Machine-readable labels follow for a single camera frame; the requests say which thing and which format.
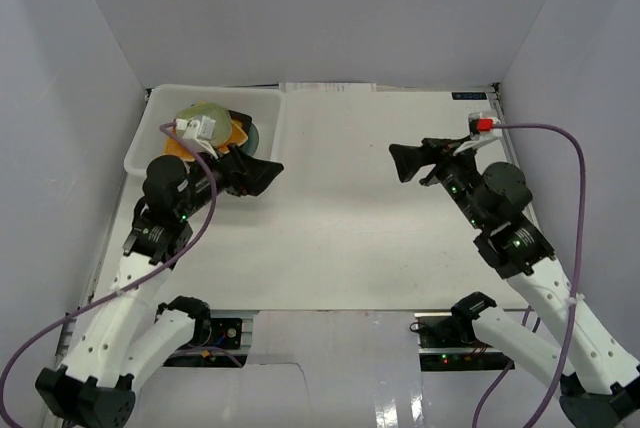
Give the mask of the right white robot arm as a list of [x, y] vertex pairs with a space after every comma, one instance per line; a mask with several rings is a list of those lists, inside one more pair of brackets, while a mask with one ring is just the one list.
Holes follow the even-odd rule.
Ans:
[[622, 348], [572, 293], [574, 286], [542, 232], [525, 216], [532, 201], [522, 171], [494, 162], [484, 171], [475, 156], [481, 142], [426, 138], [418, 146], [392, 144], [401, 182], [430, 167], [423, 186], [440, 184], [479, 234], [481, 258], [519, 293], [554, 339], [551, 345], [519, 325], [496, 302], [474, 292], [451, 309], [453, 338], [500, 349], [546, 386], [575, 427], [616, 427], [639, 410], [639, 361]]

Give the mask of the orange woven fan basket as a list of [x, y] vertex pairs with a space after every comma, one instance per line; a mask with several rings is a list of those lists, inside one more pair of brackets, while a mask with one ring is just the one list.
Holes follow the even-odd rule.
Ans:
[[[176, 136], [175, 126], [171, 129], [171, 132]], [[217, 155], [222, 155], [222, 154], [226, 154], [229, 151], [230, 145], [236, 145], [237, 147], [241, 147], [247, 142], [247, 140], [248, 140], [248, 132], [243, 131], [241, 126], [237, 122], [232, 120], [231, 137], [226, 143], [214, 148], [216, 149]], [[174, 155], [182, 159], [183, 161], [187, 161], [187, 162], [191, 162], [195, 160], [190, 150], [185, 149], [178, 141], [176, 141], [171, 137], [169, 137], [164, 144], [163, 154]]]

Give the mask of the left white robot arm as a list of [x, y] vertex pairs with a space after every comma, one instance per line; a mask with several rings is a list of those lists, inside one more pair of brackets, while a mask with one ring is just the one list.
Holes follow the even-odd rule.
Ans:
[[202, 236], [190, 217], [213, 209], [221, 193], [259, 196], [283, 169], [237, 147], [224, 155], [202, 153], [190, 163], [162, 155], [148, 165], [109, 293], [60, 366], [36, 379], [53, 415], [79, 427], [122, 427], [141, 387], [168, 357], [209, 340], [208, 304], [185, 296], [157, 308], [157, 320], [142, 336], [136, 331], [179, 258]]

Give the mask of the blue-grey round plate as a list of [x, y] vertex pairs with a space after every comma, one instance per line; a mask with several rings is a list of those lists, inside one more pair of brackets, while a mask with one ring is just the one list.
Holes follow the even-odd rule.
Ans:
[[246, 152], [250, 156], [253, 156], [259, 147], [259, 143], [260, 143], [259, 131], [255, 124], [251, 124], [249, 129], [249, 134], [248, 134], [248, 140], [245, 143]]

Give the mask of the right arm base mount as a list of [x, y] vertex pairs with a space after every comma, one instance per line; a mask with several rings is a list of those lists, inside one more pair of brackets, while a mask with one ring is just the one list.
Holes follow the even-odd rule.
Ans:
[[470, 348], [478, 343], [452, 316], [418, 317], [409, 325], [421, 348]]

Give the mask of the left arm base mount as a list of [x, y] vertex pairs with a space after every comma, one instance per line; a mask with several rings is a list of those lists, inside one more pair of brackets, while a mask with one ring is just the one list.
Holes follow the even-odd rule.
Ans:
[[242, 347], [243, 320], [241, 318], [210, 318], [203, 323], [199, 346], [222, 348], [227, 351]]

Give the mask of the green square panda dish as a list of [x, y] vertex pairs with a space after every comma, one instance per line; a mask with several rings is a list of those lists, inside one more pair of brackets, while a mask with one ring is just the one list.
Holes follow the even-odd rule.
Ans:
[[191, 119], [199, 116], [208, 116], [216, 121], [215, 133], [212, 139], [212, 145], [217, 147], [226, 143], [232, 135], [232, 120], [230, 114], [223, 106], [204, 102], [194, 104], [176, 114], [175, 120], [178, 118]]

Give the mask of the black square amber plate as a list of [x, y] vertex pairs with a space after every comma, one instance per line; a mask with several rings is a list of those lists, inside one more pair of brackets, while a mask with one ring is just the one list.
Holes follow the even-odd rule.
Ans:
[[249, 131], [251, 125], [253, 124], [253, 119], [250, 115], [235, 110], [228, 110], [228, 112], [231, 119], [237, 122], [241, 126], [243, 131]]

